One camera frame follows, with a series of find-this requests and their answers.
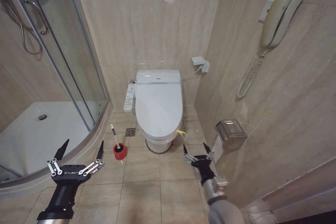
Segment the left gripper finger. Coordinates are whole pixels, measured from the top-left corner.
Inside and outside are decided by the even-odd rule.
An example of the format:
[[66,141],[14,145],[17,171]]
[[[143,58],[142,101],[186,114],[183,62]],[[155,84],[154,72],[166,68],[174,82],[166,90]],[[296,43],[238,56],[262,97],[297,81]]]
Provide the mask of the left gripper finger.
[[51,176],[56,176],[56,175],[62,175],[63,174],[63,171],[60,168],[60,166],[58,164],[58,161],[62,160],[62,158],[63,158],[63,156],[66,152],[68,143],[69,143],[69,139],[67,139],[63,143],[63,145],[56,151],[54,158],[47,160],[47,166],[50,170]]
[[104,161],[103,161],[104,150],[103,150],[103,147],[104,147],[104,141],[101,142],[101,145],[100,145],[99,150],[97,152],[96,160],[94,162],[90,163],[84,169],[80,170],[79,175],[82,175],[83,177],[86,177],[89,174],[92,175],[104,166]]

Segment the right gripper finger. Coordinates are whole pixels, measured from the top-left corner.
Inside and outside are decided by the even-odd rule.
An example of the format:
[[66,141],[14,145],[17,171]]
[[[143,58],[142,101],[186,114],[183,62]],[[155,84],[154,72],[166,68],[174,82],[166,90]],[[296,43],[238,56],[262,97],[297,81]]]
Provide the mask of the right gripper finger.
[[185,145],[183,145],[183,159],[188,163],[192,164],[193,162],[196,161],[195,157],[190,155],[187,151],[187,148]]
[[203,142],[203,146],[207,152],[205,159],[212,161],[214,159],[214,152],[210,149],[210,147],[205,142]]

